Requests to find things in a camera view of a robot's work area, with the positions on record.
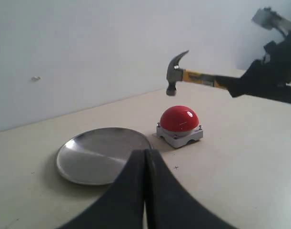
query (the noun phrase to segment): table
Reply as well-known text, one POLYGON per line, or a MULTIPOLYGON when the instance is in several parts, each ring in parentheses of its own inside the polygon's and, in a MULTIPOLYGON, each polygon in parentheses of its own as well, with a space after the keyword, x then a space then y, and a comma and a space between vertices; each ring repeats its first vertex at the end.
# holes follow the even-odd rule
POLYGON ((291 105, 189 83, 177 89, 176 97, 163 89, 1 132, 0 229, 55 228, 99 198, 108 187, 63 180, 54 157, 73 136, 108 126, 145 134, 179 182, 232 225, 291 229, 291 105), (198 114, 201 141, 175 150, 154 136, 173 105, 198 114))

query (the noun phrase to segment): stainless steel plate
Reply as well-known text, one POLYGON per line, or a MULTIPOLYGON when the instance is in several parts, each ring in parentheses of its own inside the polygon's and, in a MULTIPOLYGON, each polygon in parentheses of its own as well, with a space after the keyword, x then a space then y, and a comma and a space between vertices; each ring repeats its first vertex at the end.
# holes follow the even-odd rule
POLYGON ((111 127, 80 134, 56 155, 56 167, 65 179, 83 185, 112 183, 134 149, 149 149, 147 138, 134 130, 111 127))

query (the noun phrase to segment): hammer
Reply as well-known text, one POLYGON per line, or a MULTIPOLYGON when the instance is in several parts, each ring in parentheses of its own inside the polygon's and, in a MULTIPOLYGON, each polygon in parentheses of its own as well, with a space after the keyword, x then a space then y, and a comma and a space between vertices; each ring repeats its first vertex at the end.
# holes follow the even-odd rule
POLYGON ((203 85, 221 88, 225 90, 228 90, 229 88, 234 88, 236 84, 238 83, 238 80, 239 80, 238 78, 198 73, 198 72, 193 72, 187 69, 180 68, 179 61, 188 52, 189 50, 175 56, 169 64, 168 71, 166 74, 166 79, 169 82, 169 86, 166 90, 167 95, 169 96, 176 95, 176 82, 177 81, 198 83, 198 84, 203 84, 203 85))

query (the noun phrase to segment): round metal tray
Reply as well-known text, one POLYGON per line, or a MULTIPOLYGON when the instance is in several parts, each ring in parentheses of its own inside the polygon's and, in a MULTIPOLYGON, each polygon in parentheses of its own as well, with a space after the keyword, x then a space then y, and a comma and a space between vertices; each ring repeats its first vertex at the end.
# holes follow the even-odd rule
POLYGON ((56 154, 56 168, 65 179, 83 185, 112 183, 134 149, 149 149, 143 134, 119 127, 95 129, 75 136, 56 154))

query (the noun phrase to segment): hammer handle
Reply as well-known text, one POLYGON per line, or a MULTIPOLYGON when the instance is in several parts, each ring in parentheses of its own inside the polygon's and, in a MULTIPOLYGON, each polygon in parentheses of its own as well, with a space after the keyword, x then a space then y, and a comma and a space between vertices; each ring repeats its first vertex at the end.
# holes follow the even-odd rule
POLYGON ((198 73, 194 71, 190 71, 185 69, 183 71, 182 75, 182 81, 185 82, 190 82, 190 83, 198 83, 198 84, 203 84, 206 86, 211 86, 211 87, 216 87, 216 88, 221 88, 224 90, 227 90, 228 88, 225 86, 222 86, 218 83, 220 78, 233 78, 234 77, 228 77, 228 76, 219 76, 219 75, 210 75, 210 74, 205 74, 205 73, 198 73))

